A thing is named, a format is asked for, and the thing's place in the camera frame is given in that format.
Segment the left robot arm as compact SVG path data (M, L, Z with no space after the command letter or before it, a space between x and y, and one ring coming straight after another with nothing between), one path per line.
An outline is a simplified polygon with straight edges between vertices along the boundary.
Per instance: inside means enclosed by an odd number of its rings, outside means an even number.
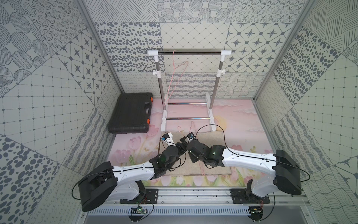
M186 147L185 141L169 143L156 157L127 167L112 166L109 161L100 164L77 184L82 211L94 210L107 199L141 202L139 195L145 194L142 181L158 179L173 169Z

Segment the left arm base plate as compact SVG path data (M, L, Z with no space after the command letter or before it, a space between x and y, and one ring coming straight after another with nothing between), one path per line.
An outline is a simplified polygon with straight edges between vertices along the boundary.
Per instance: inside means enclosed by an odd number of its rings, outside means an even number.
M133 200L120 200L120 204L157 204L158 201L158 189L145 189L145 193L141 192L135 199Z

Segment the beige fuzzy scarf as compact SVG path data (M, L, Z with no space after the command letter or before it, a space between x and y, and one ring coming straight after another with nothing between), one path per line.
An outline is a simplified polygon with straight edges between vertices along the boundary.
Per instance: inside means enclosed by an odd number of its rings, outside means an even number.
M199 133L197 136L198 140L201 143L204 143L208 147L213 145L222 145L224 146L223 132L206 132ZM193 175L230 175L232 171L230 167L216 167L213 169L207 169L203 162L198 161L192 163L189 158L189 153L186 153L186 162L183 166L177 168L176 170L166 172L166 176L193 176Z

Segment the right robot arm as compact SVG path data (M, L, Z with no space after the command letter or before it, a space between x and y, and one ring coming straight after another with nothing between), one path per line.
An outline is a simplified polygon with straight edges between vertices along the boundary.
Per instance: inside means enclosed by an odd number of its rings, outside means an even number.
M222 145L207 145L197 139L186 147L192 162L203 162L210 167L240 167L257 170L266 176L248 181L247 190L257 197L282 191L290 195L301 195L301 177L298 163L285 151L257 154L246 153Z

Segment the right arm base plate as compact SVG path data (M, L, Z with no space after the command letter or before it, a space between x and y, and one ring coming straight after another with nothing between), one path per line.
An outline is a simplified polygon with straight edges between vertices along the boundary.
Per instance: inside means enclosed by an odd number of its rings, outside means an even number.
M268 196L261 198L252 193L247 194L246 189L243 188L231 189L230 196L234 204L259 204L260 202L263 202L264 204L270 203Z

